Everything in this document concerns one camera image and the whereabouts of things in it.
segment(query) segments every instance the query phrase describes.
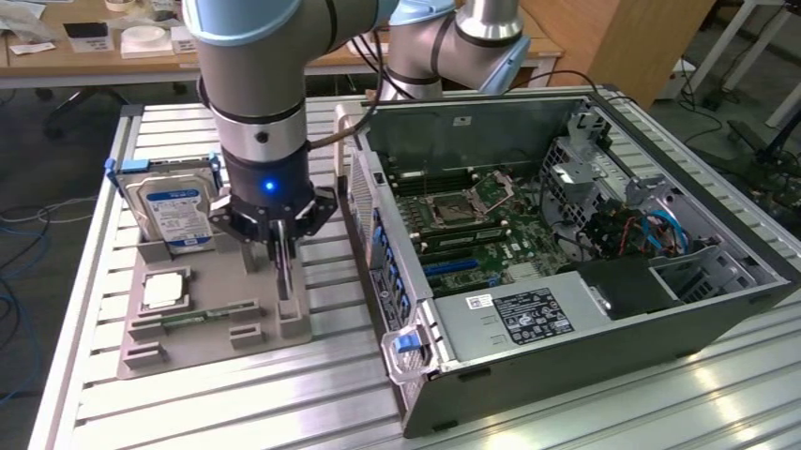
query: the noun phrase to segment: metal table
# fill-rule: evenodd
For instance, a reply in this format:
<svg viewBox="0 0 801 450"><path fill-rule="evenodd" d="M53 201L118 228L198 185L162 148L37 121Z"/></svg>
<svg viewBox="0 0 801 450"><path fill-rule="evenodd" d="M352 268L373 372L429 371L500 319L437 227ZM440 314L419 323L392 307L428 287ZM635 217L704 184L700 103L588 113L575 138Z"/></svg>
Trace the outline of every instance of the metal table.
<svg viewBox="0 0 801 450"><path fill-rule="evenodd" d="M312 139L331 132L336 103L356 99L309 100ZM624 100L618 103L679 165L801 266L801 243L642 111ZM619 136L612 138L611 151L634 171L654 171L639 150ZM216 148L210 114L200 105L153 106L120 119L110 154L116 158L169 158L204 155ZM331 149L320 149L311 155L312 178L320 185L332 181L331 153ZM106 181L30 448L512 450L583 445L732 448L757 443L765 448L786 448L801 443L798 298L743 322L690 357L447 432L404 440L340 215L300 252L312 343L117 381L137 238L130 211Z"/></svg>

